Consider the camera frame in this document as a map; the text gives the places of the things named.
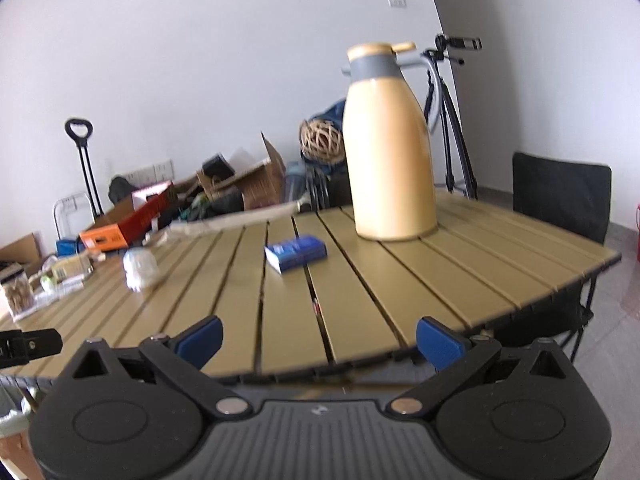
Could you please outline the clear plastic bag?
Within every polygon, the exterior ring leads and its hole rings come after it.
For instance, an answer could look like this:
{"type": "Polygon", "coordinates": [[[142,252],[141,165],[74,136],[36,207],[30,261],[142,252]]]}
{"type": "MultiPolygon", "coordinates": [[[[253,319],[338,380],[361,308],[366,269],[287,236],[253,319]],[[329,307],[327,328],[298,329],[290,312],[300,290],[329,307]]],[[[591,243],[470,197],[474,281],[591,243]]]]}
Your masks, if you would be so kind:
{"type": "Polygon", "coordinates": [[[122,258],[126,284],[134,292],[155,286],[162,277],[155,256],[143,247],[131,248],[122,258]]]}

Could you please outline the small blue white box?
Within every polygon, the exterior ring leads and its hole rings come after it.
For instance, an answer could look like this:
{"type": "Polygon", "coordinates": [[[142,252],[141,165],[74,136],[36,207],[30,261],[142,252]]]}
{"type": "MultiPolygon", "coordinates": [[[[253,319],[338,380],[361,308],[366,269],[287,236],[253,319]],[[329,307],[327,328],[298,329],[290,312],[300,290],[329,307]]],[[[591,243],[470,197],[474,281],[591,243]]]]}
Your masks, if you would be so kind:
{"type": "Polygon", "coordinates": [[[280,274],[322,260],[328,255],[326,244],[312,235],[267,245],[264,252],[267,263],[280,274]]]}

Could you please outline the clear jar with snacks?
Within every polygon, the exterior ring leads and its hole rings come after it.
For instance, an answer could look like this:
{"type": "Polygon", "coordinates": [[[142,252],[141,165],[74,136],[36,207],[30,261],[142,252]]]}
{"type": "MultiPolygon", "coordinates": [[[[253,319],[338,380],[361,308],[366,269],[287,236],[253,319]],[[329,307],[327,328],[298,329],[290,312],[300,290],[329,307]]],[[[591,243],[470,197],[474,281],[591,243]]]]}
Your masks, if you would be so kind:
{"type": "Polygon", "coordinates": [[[25,272],[17,272],[1,280],[1,304],[12,318],[19,318],[34,307],[34,294],[25,272]]]}

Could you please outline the small green bottle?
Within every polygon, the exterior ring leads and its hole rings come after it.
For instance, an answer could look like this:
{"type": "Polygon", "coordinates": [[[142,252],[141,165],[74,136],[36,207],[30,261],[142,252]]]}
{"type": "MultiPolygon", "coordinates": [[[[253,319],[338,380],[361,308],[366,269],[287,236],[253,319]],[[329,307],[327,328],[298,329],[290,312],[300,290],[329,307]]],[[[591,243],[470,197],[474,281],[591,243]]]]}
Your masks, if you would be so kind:
{"type": "Polygon", "coordinates": [[[56,283],[49,275],[40,276],[40,285],[45,292],[54,292],[56,289],[56,283]]]}

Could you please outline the small yellow medicine box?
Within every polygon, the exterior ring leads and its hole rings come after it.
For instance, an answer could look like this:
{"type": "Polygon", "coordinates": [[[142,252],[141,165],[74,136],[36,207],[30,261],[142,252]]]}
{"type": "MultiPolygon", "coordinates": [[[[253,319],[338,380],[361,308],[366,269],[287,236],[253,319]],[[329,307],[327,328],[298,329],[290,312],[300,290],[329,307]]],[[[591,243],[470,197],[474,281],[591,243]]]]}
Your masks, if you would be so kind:
{"type": "Polygon", "coordinates": [[[86,254],[58,259],[50,267],[52,278],[62,283],[72,278],[86,278],[93,272],[93,263],[86,254]]]}

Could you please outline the folding slatted camping table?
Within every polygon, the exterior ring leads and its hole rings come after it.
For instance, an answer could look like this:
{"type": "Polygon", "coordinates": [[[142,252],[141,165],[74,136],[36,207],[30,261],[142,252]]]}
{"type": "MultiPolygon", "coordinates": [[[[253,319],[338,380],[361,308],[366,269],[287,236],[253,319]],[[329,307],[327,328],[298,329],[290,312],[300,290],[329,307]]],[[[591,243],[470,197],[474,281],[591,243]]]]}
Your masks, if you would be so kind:
{"type": "Polygon", "coordinates": [[[84,289],[21,322],[55,328],[64,347],[14,366],[5,382],[45,385],[87,339],[134,347],[174,336],[207,315],[224,324],[205,367],[220,379],[260,382],[338,373],[403,356],[431,316],[462,334],[557,306],[620,260],[614,250],[516,212],[439,194],[437,230],[405,242],[360,237],[348,207],[240,226],[154,249],[163,279],[132,292],[118,259],[84,289]],[[282,274],[264,247],[312,235],[322,260],[282,274]]]}

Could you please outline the orange cardboard box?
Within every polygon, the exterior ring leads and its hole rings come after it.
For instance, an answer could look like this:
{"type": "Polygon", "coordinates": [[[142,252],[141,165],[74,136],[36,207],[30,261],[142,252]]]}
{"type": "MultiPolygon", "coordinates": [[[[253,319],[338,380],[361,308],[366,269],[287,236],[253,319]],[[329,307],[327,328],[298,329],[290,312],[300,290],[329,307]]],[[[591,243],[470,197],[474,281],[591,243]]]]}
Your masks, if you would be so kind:
{"type": "Polygon", "coordinates": [[[88,250],[110,252],[128,248],[144,237],[152,220],[175,198],[175,187],[170,181],[134,191],[81,232],[79,238],[88,250]]]}

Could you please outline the open brown cardboard box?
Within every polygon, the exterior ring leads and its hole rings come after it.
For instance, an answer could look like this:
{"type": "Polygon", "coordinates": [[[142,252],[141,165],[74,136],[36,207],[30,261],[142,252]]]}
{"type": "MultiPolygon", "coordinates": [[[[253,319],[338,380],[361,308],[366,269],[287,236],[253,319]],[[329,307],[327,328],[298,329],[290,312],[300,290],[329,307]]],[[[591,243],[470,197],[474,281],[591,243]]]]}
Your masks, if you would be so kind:
{"type": "Polygon", "coordinates": [[[232,188],[242,196],[245,210],[276,206],[281,203],[285,166],[280,153],[263,133],[262,144],[267,156],[230,178],[216,181],[200,169],[196,172],[198,184],[210,200],[216,200],[232,188]]]}

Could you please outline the grey water bottle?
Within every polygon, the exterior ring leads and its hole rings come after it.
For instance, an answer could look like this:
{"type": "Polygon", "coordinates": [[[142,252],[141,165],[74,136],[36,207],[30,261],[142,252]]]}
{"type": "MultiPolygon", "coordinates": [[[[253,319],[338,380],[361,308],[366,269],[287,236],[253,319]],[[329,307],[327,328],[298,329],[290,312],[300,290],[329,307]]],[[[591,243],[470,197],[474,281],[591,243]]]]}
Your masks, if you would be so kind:
{"type": "Polygon", "coordinates": [[[306,165],[299,160],[286,165],[282,200],[297,202],[306,192],[306,165]]]}

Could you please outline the yellow thermos jug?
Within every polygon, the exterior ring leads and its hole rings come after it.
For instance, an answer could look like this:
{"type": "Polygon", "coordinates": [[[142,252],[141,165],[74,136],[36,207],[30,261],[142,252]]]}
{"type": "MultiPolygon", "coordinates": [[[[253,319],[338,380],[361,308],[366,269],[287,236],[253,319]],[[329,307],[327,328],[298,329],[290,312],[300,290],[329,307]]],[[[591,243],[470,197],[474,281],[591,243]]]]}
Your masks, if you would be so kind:
{"type": "Polygon", "coordinates": [[[435,63],[413,42],[357,44],[343,139],[356,232],[368,240],[412,240],[437,229],[428,135],[442,109],[435,63]]]}

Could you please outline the blue bag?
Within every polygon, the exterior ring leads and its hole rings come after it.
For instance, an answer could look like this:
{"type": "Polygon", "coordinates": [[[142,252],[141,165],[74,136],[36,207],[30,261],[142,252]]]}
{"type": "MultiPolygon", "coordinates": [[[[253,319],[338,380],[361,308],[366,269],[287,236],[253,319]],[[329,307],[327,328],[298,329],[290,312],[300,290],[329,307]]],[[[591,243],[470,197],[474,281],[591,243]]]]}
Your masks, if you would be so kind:
{"type": "Polygon", "coordinates": [[[324,174],[335,174],[346,167],[343,136],[345,100],[337,101],[324,112],[305,119],[299,126],[300,156],[307,165],[324,174]]]}

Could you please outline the woven rattan ball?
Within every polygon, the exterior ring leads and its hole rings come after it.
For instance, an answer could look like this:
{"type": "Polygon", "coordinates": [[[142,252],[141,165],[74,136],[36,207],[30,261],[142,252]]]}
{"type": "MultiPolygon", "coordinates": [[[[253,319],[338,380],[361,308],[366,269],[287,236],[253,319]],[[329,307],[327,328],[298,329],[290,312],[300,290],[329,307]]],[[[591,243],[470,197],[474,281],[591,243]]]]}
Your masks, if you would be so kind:
{"type": "Polygon", "coordinates": [[[319,118],[304,120],[298,140],[302,155],[313,162],[336,165],[345,159],[343,133],[334,122],[319,118]]]}

